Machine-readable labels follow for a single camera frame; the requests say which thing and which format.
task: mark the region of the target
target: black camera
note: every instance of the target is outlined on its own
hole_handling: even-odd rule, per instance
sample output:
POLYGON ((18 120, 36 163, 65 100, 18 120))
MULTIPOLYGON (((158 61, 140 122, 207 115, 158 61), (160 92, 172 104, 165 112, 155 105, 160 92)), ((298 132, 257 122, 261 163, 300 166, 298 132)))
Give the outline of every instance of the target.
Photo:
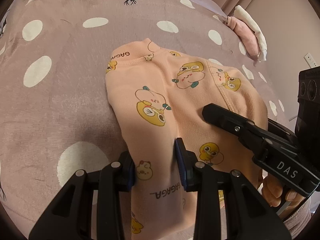
POLYGON ((295 134, 304 156, 320 171, 320 66, 299 73, 295 134))

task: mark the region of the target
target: white power socket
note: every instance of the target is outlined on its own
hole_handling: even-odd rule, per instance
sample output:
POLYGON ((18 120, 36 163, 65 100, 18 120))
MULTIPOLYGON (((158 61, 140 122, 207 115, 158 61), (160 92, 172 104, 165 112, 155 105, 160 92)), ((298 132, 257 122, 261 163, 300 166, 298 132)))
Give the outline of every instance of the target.
POLYGON ((310 68, 318 67, 318 64, 315 62, 313 56, 309 52, 304 56, 304 59, 306 60, 310 68))

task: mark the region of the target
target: white lettering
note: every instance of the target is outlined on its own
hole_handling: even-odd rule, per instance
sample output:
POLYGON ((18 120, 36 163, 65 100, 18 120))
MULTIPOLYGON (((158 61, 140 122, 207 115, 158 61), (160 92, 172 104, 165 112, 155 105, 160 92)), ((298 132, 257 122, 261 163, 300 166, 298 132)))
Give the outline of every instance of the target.
POLYGON ((289 175, 290 168, 291 168, 291 167, 287 168, 287 169, 284 171, 287 175, 289 175))
POLYGON ((297 175, 297 173, 298 173, 298 171, 294 171, 290 177, 294 178, 297 175))
POLYGON ((279 165, 278 165, 278 167, 277 167, 277 169, 278 169, 278 170, 281 170, 281 169, 283 168, 283 166, 284 166, 284 162, 280 162, 279 165))

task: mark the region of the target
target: fingernail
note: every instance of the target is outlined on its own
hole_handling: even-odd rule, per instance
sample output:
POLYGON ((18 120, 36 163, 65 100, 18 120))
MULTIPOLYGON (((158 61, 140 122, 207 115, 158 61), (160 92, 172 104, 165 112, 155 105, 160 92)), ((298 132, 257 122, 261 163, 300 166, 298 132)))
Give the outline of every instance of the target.
POLYGON ((297 196, 297 193, 292 191, 288 194, 288 197, 287 197, 287 201, 292 201, 295 199, 295 197, 297 196))

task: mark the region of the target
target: bed sheet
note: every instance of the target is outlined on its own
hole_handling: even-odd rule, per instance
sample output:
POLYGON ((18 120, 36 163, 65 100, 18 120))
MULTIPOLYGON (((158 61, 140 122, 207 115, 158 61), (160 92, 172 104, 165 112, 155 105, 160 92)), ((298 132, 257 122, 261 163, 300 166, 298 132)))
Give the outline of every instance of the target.
MULTIPOLYGON (((15 0, 6 20, 0 201, 26 236, 77 169, 99 170, 126 150, 104 79, 111 52, 123 44, 150 38, 236 67, 262 96, 268 117, 288 125, 265 63, 248 56, 221 15, 190 0, 15 0)), ((129 236, 130 195, 121 199, 129 236)), ((189 228, 166 239, 191 236, 189 228)))

